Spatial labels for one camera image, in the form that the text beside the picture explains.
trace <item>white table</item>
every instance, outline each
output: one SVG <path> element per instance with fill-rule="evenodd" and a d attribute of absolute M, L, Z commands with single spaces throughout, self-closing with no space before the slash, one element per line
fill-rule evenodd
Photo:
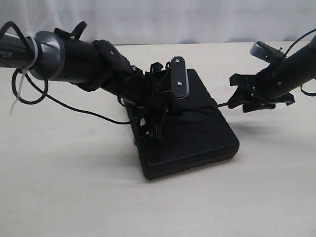
<path fill-rule="evenodd" d="M 229 86 L 233 73 L 256 73 L 267 65 L 249 54 L 251 46 L 118 49 L 143 70 L 183 56 L 223 103 L 236 89 Z M 288 107 L 249 114 L 241 107 L 221 109 L 240 140 L 233 159 L 149 182 L 129 125 L 74 113 L 48 99 L 35 106 L 18 103 L 9 116 L 12 70 L 0 72 L 1 237 L 309 237 L 316 229 L 316 101 L 298 89 Z M 314 82 L 306 85 L 315 89 Z M 103 90 L 87 93 L 51 82 L 49 93 L 127 120 L 117 98 Z M 27 82 L 22 95 L 39 96 Z"/>

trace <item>white backdrop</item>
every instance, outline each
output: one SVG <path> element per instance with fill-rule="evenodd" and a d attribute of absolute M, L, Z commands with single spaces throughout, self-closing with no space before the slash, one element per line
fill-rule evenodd
<path fill-rule="evenodd" d="M 316 27 L 316 0 L 2 0 L 0 23 L 26 32 L 88 23 L 114 44 L 295 40 Z"/>

